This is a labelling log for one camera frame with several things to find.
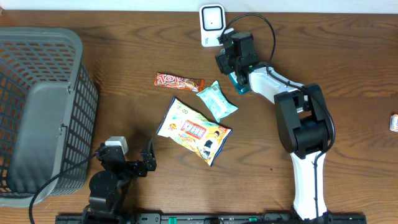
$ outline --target laundry basket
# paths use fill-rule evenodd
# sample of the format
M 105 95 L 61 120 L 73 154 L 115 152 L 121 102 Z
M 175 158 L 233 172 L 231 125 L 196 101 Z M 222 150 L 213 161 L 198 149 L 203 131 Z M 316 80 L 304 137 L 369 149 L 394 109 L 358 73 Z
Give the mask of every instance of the laundry basket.
M 29 206 L 90 153 L 98 92 L 82 50 L 70 30 L 0 29 L 0 206 Z M 86 168 L 53 181 L 36 202 L 81 188 Z

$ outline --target candy bar wrapper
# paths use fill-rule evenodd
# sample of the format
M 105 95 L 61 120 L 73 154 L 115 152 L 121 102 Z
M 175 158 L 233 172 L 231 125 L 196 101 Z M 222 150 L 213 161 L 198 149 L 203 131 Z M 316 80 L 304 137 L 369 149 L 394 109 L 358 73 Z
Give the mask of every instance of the candy bar wrapper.
M 195 152 L 210 166 L 221 152 L 232 129 L 209 122 L 203 115 L 173 98 L 157 134 Z
M 225 96 L 221 92 L 218 81 L 215 81 L 202 92 L 197 93 L 197 96 L 205 102 L 207 108 L 209 108 L 217 122 L 219 122 L 221 118 L 225 118 L 238 109 L 226 100 Z
M 190 90 L 200 92 L 203 90 L 205 81 L 202 79 L 182 78 L 175 75 L 157 73 L 155 77 L 155 86 L 166 86 L 180 90 Z

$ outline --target wooden table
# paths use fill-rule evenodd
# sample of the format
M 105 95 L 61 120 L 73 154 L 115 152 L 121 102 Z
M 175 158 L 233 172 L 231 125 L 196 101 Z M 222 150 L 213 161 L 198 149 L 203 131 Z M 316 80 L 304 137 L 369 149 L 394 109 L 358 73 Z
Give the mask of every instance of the wooden table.
M 237 16 L 228 13 L 227 21 Z M 337 137 L 327 154 L 325 202 L 332 212 L 363 212 L 368 223 L 398 220 L 398 17 L 353 14 L 264 14 L 277 34 L 274 67 L 300 83 L 322 87 Z M 0 26 L 66 27 L 84 45 L 84 62 L 100 91 L 94 151 L 110 136 L 125 136 L 130 160 L 154 136 L 157 170 L 139 179 L 126 206 L 165 213 L 262 213 L 289 210 L 294 199 L 292 161 L 280 144 L 274 105 L 238 95 L 220 74 L 219 47 L 200 44 L 198 13 L 5 11 Z M 254 34 L 262 60 L 272 36 L 257 18 L 234 25 Z M 233 128 L 223 152 L 209 167 L 169 138 L 155 135 L 173 96 L 213 119 L 194 93 L 153 85 L 156 72 L 218 80 L 239 109 L 222 119 Z M 90 163 L 88 180 L 102 170 Z M 88 186 L 73 195 L 49 197 L 34 207 L 37 223 L 61 213 L 81 213 Z M 27 223 L 27 209 L 0 208 L 0 223 Z

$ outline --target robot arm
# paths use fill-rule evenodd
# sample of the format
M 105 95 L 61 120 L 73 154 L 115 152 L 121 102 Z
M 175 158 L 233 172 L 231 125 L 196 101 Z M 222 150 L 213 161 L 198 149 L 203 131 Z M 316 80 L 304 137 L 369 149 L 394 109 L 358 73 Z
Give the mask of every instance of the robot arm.
M 141 151 L 143 161 L 126 161 L 126 139 L 122 136 L 109 138 L 95 152 L 105 170 L 90 180 L 89 205 L 81 217 L 81 223 L 130 223 L 134 215 L 122 210 L 129 187 L 138 177 L 146 177 L 156 170 L 153 140 Z
M 326 212 L 322 175 L 325 155 L 317 160 L 317 194 L 314 162 L 316 156 L 328 146 L 332 124 L 320 108 L 325 106 L 320 87 L 315 84 L 294 83 L 276 73 L 273 68 L 267 67 L 265 63 L 259 63 L 250 32 L 235 33 L 230 30 L 220 42 L 224 45 L 224 49 L 216 56 L 220 71 L 226 75 L 234 72 L 242 88 L 261 94 L 275 104 L 279 138 L 291 155 L 294 165 L 296 214 L 301 220 L 313 220 L 322 216 Z M 285 83 L 304 88 L 307 94 Z M 299 113 L 303 111 L 310 111 L 311 115 L 300 118 Z

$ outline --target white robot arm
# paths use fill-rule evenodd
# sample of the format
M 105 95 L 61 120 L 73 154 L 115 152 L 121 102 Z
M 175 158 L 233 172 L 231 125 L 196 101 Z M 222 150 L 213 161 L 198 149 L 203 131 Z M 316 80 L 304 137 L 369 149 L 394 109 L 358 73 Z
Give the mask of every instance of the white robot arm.
M 280 141 L 293 160 L 294 210 L 302 220 L 313 220 L 326 211 L 323 199 L 323 162 L 334 136 L 333 120 L 316 84 L 302 85 L 259 63 L 250 32 L 229 30 L 220 37 L 224 49 L 216 56 L 220 71 L 234 73 L 236 89 L 252 90 L 275 104 Z M 300 118 L 299 113 L 311 111 Z
M 274 71 L 273 68 L 269 68 L 269 72 L 272 72 L 274 76 L 282 79 L 285 82 L 289 80 L 279 75 Z M 251 90 L 261 94 L 272 103 L 274 102 L 274 96 L 283 92 L 294 92 L 299 91 L 296 88 L 287 86 L 274 77 L 267 74 L 266 68 L 258 68 L 249 74 L 249 82 Z M 297 86 L 303 86 L 299 83 L 293 83 Z M 297 108 L 297 112 L 302 112 L 303 108 Z M 300 216 L 302 220 L 314 219 L 317 217 L 314 197 L 315 197 L 315 176 L 313 170 L 313 163 L 315 157 L 319 155 L 320 151 L 313 152 L 305 156 L 305 159 L 299 158 L 294 152 L 290 153 L 293 160 L 294 168 L 294 182 L 295 182 L 295 198 L 293 202 L 294 210 Z M 323 161 L 325 160 L 326 154 L 322 155 L 318 159 L 318 170 L 317 170 L 317 186 L 318 186 L 318 215 L 322 215 L 326 212 L 326 205 L 323 199 Z

